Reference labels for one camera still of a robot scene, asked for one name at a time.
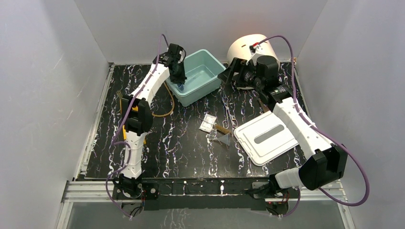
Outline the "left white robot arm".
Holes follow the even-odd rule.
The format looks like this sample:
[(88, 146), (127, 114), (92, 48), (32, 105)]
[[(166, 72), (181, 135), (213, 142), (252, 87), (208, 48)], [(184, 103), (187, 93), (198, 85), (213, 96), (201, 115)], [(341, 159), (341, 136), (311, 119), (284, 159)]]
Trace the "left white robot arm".
[(139, 86), (131, 94), (121, 98), (125, 163), (116, 186), (130, 198), (140, 197), (143, 191), (140, 178), (141, 158), (145, 137), (153, 124), (150, 104), (167, 79), (172, 83), (185, 83), (185, 57), (186, 51), (181, 46), (171, 43), (166, 52), (155, 57), (147, 76)]

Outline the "test tube brush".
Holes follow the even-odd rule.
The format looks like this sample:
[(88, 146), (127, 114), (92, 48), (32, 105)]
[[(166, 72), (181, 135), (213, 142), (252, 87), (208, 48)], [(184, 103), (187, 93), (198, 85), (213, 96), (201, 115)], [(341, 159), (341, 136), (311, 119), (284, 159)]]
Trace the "test tube brush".
[(214, 124), (214, 128), (224, 135), (231, 133), (231, 131), (229, 129), (224, 128), (223, 126), (221, 126), (219, 124)]

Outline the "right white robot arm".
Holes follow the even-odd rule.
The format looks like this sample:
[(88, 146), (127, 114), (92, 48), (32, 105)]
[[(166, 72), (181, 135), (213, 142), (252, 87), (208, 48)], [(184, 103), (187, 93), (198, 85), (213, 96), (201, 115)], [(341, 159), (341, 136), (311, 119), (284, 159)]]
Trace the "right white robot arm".
[(234, 135), (255, 164), (261, 166), (299, 146), (306, 162), (272, 174), (269, 192), (282, 197), (290, 187), (318, 189), (343, 177), (348, 154), (343, 147), (316, 130), (297, 103), (293, 92), (277, 79), (279, 63), (274, 56), (256, 60), (234, 57), (219, 74), (224, 83), (256, 90), (268, 111), (237, 127)]

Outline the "metal test tube clamp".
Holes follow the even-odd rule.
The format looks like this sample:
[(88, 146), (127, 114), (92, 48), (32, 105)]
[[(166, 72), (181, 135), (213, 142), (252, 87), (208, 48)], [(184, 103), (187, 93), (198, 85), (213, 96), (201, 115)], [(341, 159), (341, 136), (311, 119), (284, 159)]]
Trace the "metal test tube clamp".
[(235, 116), (233, 114), (231, 114), (228, 103), (223, 101), (223, 105), (224, 105), (224, 109), (225, 109), (226, 120), (227, 120), (228, 126), (231, 125), (232, 128), (237, 128), (238, 127), (237, 119), (235, 118)]

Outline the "glass test tube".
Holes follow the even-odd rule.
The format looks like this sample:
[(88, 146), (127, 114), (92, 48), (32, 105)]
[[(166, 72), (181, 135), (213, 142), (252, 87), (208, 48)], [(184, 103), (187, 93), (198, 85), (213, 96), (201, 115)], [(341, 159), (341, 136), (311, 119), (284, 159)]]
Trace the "glass test tube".
[(123, 97), (121, 91), (117, 91), (117, 96), (119, 97), (119, 99), (121, 99)]

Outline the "clear glass funnel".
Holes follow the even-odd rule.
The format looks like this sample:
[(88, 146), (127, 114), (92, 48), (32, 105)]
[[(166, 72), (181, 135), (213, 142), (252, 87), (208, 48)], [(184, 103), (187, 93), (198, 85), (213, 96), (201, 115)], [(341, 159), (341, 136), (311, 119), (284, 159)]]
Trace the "clear glass funnel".
[(210, 138), (208, 138), (208, 140), (216, 141), (216, 142), (223, 143), (223, 144), (229, 146), (231, 144), (231, 135), (230, 135), (230, 133), (227, 133), (227, 134), (219, 136), (219, 137), (210, 137)]

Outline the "clear glass beaker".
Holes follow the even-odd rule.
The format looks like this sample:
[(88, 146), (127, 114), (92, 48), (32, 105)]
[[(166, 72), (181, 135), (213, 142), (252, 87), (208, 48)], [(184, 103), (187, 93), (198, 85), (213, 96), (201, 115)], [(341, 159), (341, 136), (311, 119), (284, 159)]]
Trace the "clear glass beaker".
[(177, 93), (178, 94), (185, 94), (184, 84), (177, 83), (176, 87), (177, 87)]

